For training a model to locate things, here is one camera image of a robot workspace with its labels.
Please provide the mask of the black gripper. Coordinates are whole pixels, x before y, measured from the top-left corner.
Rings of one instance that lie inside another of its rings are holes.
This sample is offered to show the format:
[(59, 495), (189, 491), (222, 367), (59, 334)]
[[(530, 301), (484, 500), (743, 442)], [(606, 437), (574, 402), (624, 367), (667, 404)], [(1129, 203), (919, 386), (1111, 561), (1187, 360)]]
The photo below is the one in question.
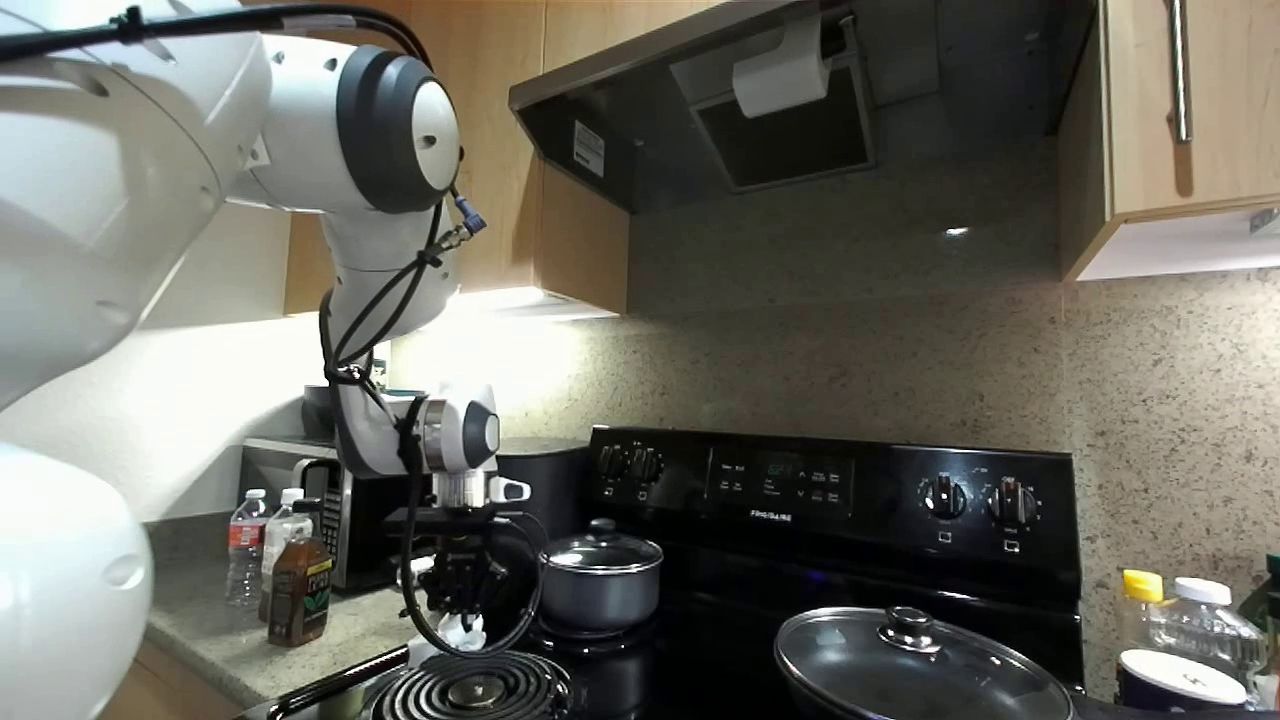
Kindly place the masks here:
[(396, 543), (396, 585), (408, 616), (484, 616), (506, 595), (494, 557), (494, 516), (469, 510), (396, 510), (382, 538)]

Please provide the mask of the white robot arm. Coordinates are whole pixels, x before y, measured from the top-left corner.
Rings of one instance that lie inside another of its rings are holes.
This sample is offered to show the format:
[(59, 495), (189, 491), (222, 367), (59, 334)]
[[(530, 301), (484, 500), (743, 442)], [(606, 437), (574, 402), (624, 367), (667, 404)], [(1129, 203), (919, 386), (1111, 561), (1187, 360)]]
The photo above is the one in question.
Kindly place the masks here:
[[(358, 6), (0, 0), (0, 404), (112, 352), (228, 203), (318, 220), (339, 459), (493, 500), (494, 409), (388, 404), (370, 347), (435, 321), (460, 122), (422, 46)], [(0, 444), (0, 720), (96, 720), (151, 607), (151, 543), (101, 477)]]

